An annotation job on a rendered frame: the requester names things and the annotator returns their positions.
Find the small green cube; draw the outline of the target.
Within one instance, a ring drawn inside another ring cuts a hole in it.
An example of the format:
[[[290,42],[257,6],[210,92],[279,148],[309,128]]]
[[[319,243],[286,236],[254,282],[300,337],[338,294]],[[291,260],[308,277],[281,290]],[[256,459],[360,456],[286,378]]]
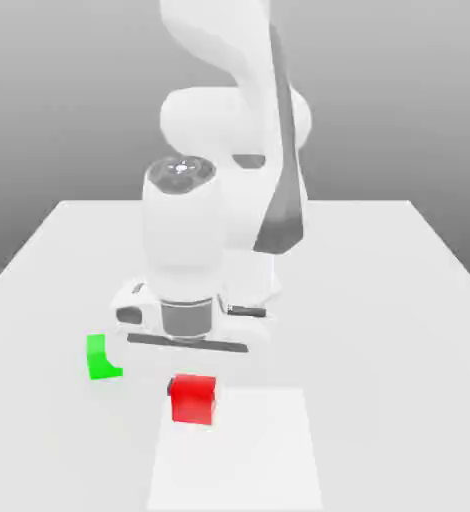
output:
[[[124,371],[107,358],[104,334],[90,334],[86,338],[86,361],[91,380],[122,377]]]

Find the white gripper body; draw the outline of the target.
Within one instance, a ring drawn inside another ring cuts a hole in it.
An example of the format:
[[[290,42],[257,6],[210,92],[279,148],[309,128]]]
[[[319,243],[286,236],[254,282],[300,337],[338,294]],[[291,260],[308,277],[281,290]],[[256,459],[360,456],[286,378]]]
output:
[[[232,324],[204,339],[182,341],[114,326],[107,331],[106,354],[129,379],[193,374],[248,380],[266,369],[268,329],[262,324]]]

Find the small red cube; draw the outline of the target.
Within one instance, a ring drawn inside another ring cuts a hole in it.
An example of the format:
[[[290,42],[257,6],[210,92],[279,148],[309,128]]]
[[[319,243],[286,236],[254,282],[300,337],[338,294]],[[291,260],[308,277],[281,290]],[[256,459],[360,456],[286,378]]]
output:
[[[168,383],[174,422],[211,425],[215,407],[216,378],[177,374]]]

